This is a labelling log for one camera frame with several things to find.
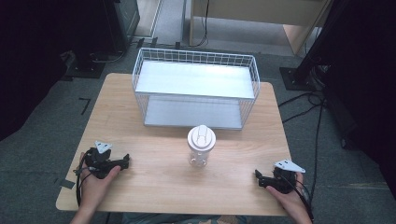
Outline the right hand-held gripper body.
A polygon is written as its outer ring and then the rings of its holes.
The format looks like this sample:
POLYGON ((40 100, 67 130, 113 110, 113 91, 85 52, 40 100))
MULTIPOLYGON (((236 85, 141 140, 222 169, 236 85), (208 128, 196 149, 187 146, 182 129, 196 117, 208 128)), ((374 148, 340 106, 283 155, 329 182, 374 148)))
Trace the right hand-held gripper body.
POLYGON ((281 193, 287 194, 296 186, 296 174, 305 173, 305 168, 290 160, 282 160, 274 163, 274 183, 272 187, 281 193))

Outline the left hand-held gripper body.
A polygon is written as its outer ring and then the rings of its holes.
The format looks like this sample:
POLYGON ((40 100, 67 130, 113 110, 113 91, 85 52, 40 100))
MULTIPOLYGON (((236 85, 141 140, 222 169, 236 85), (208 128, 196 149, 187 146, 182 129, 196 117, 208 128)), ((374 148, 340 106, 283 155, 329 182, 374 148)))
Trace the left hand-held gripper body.
POLYGON ((112 145, 100 141, 95 141, 95 147, 91 147, 85 153, 85 163, 89 171, 97 178, 103 179, 111 170, 111 154, 112 145))

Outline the person's right hand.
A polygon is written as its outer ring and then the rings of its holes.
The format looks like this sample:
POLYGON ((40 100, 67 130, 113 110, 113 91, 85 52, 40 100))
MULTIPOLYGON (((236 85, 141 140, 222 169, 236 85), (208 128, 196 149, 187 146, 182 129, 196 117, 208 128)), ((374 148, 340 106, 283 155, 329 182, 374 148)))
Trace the person's right hand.
POLYGON ((303 182, 304 178, 301 173, 296 174, 296 189, 288 194, 283 194, 277 191, 275 188, 268 186, 265 189, 270 192, 286 210, 286 212, 294 219, 302 219, 303 217, 308 217, 306 208, 300 196, 303 194, 303 182))

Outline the person's left hand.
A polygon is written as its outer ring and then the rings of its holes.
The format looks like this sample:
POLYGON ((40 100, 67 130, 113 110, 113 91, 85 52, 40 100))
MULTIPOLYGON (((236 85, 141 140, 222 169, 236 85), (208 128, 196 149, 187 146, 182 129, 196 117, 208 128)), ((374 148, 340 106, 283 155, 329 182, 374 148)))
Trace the person's left hand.
POLYGON ((115 166, 104 179, 94 176, 85 162, 82 163, 84 170, 81 172, 81 201, 78 213, 84 217, 91 217, 105 198, 110 184, 120 172, 120 167, 115 166))

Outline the clear bottle with white lid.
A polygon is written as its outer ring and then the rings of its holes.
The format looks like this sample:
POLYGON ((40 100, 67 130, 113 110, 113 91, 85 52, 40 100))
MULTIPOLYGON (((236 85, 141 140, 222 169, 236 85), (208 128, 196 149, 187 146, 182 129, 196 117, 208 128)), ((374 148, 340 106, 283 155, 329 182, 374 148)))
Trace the clear bottle with white lid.
POLYGON ((187 136, 187 143, 191 150, 190 164, 195 167, 204 167, 207 164, 209 153, 217 141, 215 133, 205 125, 192 128, 187 136))

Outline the person's clothing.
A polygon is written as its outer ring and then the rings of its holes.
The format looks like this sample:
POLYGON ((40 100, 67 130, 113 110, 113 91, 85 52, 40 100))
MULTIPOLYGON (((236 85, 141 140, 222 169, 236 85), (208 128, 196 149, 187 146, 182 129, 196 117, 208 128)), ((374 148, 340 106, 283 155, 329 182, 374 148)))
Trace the person's clothing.
POLYGON ((249 224, 246 216, 124 213, 122 224, 249 224))

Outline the black stand base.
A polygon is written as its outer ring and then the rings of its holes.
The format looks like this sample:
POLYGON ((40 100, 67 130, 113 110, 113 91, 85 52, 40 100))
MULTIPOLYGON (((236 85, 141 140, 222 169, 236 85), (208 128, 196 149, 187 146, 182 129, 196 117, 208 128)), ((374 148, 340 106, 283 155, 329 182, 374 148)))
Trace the black stand base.
POLYGON ((280 67, 279 72, 288 91, 314 91, 316 89, 311 76, 299 68, 280 67))
POLYGON ((69 53, 70 64, 68 65, 65 77, 99 78, 105 68, 104 63, 97 62, 93 55, 69 53))

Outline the dark curtain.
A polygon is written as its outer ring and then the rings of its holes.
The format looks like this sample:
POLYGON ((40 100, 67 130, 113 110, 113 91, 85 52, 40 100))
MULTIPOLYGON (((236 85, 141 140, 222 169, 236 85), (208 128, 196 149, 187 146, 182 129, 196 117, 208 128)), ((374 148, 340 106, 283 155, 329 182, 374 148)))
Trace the dark curtain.
POLYGON ((66 72, 91 64, 88 20, 100 0, 0 0, 0 141, 22 127, 66 72))
POLYGON ((396 199, 396 0, 333 0, 305 59, 322 76, 346 147, 379 165, 396 199))

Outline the dark cabinet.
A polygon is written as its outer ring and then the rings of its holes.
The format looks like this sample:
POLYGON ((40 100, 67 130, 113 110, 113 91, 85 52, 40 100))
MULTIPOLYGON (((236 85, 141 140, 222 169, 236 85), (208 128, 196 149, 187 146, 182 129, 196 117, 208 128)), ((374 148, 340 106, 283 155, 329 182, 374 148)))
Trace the dark cabinet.
POLYGON ((102 0, 105 25, 101 46, 106 52, 125 51, 140 21, 137 0, 102 0))

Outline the light wooden desk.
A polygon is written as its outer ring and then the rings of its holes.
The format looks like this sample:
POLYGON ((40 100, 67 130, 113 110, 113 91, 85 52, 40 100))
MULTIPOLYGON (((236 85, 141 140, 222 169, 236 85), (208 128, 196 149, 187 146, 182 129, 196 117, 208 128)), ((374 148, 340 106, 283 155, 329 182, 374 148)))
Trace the light wooden desk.
POLYGON ((297 54, 327 19, 333 0, 191 0, 191 17, 282 24, 297 54))

